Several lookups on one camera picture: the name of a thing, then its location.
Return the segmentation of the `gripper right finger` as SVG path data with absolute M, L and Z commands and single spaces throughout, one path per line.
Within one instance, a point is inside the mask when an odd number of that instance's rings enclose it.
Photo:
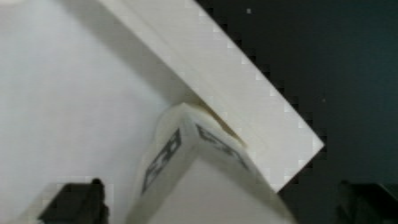
M 335 224 L 398 224 L 398 184 L 339 183 Z

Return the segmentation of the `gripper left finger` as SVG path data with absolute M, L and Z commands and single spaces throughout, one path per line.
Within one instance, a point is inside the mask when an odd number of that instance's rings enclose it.
M 108 224 L 104 185 L 99 179 L 90 183 L 67 183 L 37 217 L 39 224 Z

